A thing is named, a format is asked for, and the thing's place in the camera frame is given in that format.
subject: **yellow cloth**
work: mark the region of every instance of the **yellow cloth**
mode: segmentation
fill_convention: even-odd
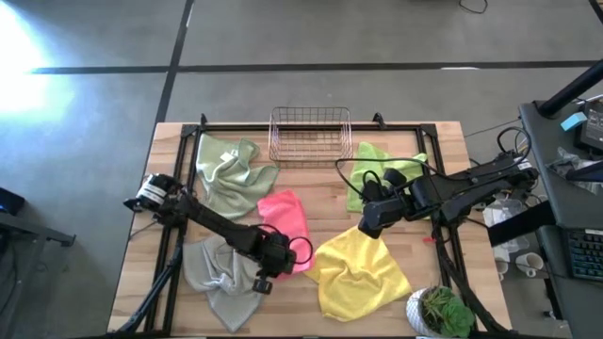
[[[339,321],[368,315],[411,292],[383,241],[356,226],[322,244],[314,267],[304,273],[318,283],[322,315]]]

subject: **copper wire basket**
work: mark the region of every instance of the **copper wire basket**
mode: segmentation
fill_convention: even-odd
[[[280,168],[329,168],[353,156],[346,107],[275,107],[269,157]]]

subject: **sage green cloth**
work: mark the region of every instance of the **sage green cloth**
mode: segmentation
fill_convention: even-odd
[[[203,133],[197,153],[197,174],[204,185],[202,203],[225,218],[246,215],[272,188],[279,169],[252,168],[259,147],[241,139],[232,142]]]
[[[383,150],[371,145],[368,142],[361,142],[358,145],[358,154],[356,157],[359,158],[369,158],[369,159],[389,159],[395,156],[392,156]],[[425,161],[427,160],[427,155],[424,153],[419,153],[413,157],[414,159]],[[406,176],[408,181],[415,179],[423,175],[423,170],[420,164],[417,164],[412,161],[390,161],[390,162],[371,162],[371,161],[357,161],[354,163],[354,167],[351,170],[350,182],[351,184],[362,190],[362,176],[367,170],[373,170],[379,177],[382,179],[385,174],[386,169],[396,169],[402,172]],[[351,188],[348,187],[348,212],[362,212],[362,200],[358,197],[358,193],[354,192]]]

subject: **cloth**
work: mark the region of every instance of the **cloth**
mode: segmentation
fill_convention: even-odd
[[[236,219],[252,211],[268,194],[278,168],[251,168],[259,147],[249,140],[238,143],[201,135],[197,153],[197,173],[204,185],[202,203],[225,218]]]
[[[412,292],[383,241],[356,226],[322,244],[316,257],[305,274],[318,283],[324,316],[350,321]]]
[[[230,332],[245,324],[262,302],[262,295],[252,290],[259,266],[235,253],[221,236],[186,244],[183,266],[188,284],[206,293],[209,307]]]
[[[391,157],[390,154],[384,152],[383,150],[371,145],[368,142],[360,142],[358,145],[358,156],[359,158],[369,158],[369,159],[389,159]],[[427,155],[424,153],[419,153],[413,157],[416,160],[420,160],[425,162],[427,160]],[[411,161],[390,161],[390,162],[369,162],[369,161],[356,161],[354,163],[354,167],[351,170],[350,175],[350,183],[362,191],[363,183],[362,176],[367,170],[373,170],[379,178],[382,179],[385,174],[386,169],[395,169],[399,170],[406,176],[408,181],[415,179],[423,175],[423,170],[421,165],[411,162]],[[358,197],[358,193],[354,192],[351,188],[348,187],[348,212],[362,212],[362,200]]]
[[[270,194],[260,199],[257,202],[257,211],[264,218],[263,223],[276,227],[282,234],[292,239],[290,248],[297,254],[296,262],[304,262],[312,256],[307,263],[294,265],[293,274],[303,272],[314,265],[315,258],[310,245],[299,238],[300,236],[309,238],[310,234],[302,202],[292,190]],[[281,274],[278,279],[289,276],[289,274]]]

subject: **gray cloth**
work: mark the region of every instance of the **gray cloth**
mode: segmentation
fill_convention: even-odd
[[[250,162],[259,154],[259,147],[249,140],[232,142],[203,133],[197,153],[197,173],[204,184],[202,203],[229,219],[252,211],[279,171],[274,166],[252,168]]]
[[[228,331],[237,331],[260,305],[262,295],[252,290],[258,265],[235,253],[221,236],[186,244],[183,261],[188,284],[206,293],[209,306]]]

